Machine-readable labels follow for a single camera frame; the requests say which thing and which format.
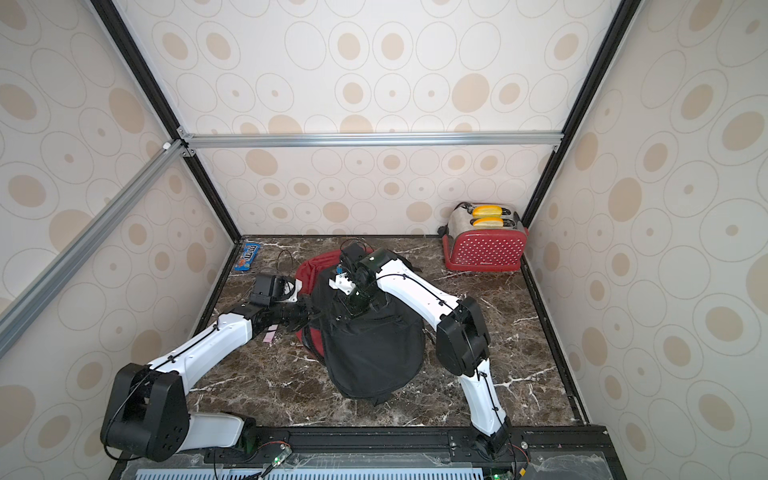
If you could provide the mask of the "yellow toast slice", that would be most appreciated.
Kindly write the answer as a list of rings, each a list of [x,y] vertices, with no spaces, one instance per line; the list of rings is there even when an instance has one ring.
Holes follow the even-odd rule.
[[[472,218],[471,225],[475,229],[500,229],[506,226],[506,220],[501,217]]]
[[[472,210],[474,218],[502,217],[506,210],[498,205],[478,205]]]

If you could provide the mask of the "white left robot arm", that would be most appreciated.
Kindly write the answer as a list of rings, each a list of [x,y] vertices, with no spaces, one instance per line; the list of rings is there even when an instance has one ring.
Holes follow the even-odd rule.
[[[147,364],[129,363],[115,375],[100,440],[131,459],[164,461],[178,452],[231,449],[248,458],[258,449],[255,421],[234,413],[192,414],[187,395],[230,353],[272,325],[303,327],[317,310],[306,301],[241,304]]]

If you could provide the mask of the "red polka dot toaster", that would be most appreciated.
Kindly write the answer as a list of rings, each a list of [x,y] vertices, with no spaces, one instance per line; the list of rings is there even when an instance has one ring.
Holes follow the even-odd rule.
[[[471,213],[478,205],[462,202],[448,215],[448,221],[437,230],[441,238],[446,268],[470,272],[515,272],[528,240],[528,229],[511,207],[501,217],[506,226],[500,229],[475,229]]]

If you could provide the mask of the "yellow toast slice front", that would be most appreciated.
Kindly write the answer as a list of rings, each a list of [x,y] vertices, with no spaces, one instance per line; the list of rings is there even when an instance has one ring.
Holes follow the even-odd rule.
[[[475,229],[500,229],[506,226],[506,220],[501,217],[472,218],[471,225]]]

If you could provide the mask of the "black backpack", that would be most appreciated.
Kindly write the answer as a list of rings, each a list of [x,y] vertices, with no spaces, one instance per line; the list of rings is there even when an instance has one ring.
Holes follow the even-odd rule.
[[[347,316],[341,293],[329,286],[332,270],[320,274],[320,285],[310,295],[321,313],[310,325],[320,327],[326,370],[334,386],[346,398],[376,406],[406,386],[424,361],[423,320],[399,299],[387,294],[378,309],[355,318]],[[347,367],[337,355],[359,352],[369,367]]]

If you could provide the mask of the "yellow toast slice rear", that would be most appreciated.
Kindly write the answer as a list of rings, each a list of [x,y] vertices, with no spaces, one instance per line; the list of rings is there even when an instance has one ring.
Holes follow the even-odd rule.
[[[472,210],[474,218],[502,217],[506,210],[498,205],[478,205]]]

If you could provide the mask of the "aluminium rail left wall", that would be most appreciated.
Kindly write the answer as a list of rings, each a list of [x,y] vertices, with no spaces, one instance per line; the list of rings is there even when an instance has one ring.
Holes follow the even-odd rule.
[[[112,201],[82,230],[62,253],[18,296],[1,315],[1,353],[22,337],[82,265],[130,213],[146,192],[181,156],[185,143],[167,144]]]

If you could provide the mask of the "pink backpack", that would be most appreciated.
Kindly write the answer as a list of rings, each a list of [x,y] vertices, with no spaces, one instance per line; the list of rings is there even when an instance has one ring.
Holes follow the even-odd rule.
[[[266,333],[265,333],[265,335],[263,337],[263,342],[265,344],[271,345],[273,343],[278,328],[279,328],[279,326],[277,324],[270,325],[267,328]]]

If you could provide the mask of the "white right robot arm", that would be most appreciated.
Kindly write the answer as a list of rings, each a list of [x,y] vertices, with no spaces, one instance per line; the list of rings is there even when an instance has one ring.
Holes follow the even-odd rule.
[[[342,293],[351,315],[390,299],[399,300],[419,314],[434,330],[440,364],[459,378],[470,409],[474,448],[486,459],[503,454],[510,422],[493,385],[490,335],[475,299],[440,290],[391,250],[368,252],[360,245],[341,250],[329,286]]]

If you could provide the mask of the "horizontal aluminium rail back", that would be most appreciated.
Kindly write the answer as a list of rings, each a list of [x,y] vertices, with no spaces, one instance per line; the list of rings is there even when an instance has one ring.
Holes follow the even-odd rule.
[[[216,148],[369,148],[558,145],[559,131],[387,132],[303,134],[185,134],[193,150]]]

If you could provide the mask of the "blue candy packet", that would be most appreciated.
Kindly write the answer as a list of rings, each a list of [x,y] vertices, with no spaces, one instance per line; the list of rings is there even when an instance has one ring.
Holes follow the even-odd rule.
[[[257,242],[246,241],[243,243],[240,253],[235,260],[233,270],[235,272],[248,272],[261,250],[261,245]]]

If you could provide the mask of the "red backpack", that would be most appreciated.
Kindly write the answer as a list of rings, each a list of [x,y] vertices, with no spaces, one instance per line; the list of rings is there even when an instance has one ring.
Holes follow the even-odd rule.
[[[356,242],[363,243],[370,251],[370,253],[373,252],[372,248],[367,246],[363,241]],[[332,268],[336,267],[339,263],[340,249],[318,255],[305,261],[298,267],[296,272],[296,279],[301,280],[302,282],[302,287],[298,292],[299,296],[309,296],[314,293],[316,287],[318,287],[321,283],[319,280],[321,272],[327,270],[328,268],[331,268],[332,270]],[[300,340],[301,344],[314,356],[314,358],[318,360],[323,366],[326,366],[325,350],[320,327],[314,327],[309,324],[304,329],[298,331],[296,336],[298,340]],[[346,366],[350,368],[353,365],[356,367],[370,366],[370,362],[366,361],[368,359],[361,357],[359,352],[354,350],[352,350],[352,352],[353,353],[346,353],[343,356],[337,355],[339,358],[337,358],[336,361],[340,362],[341,358],[343,358],[346,361]]]

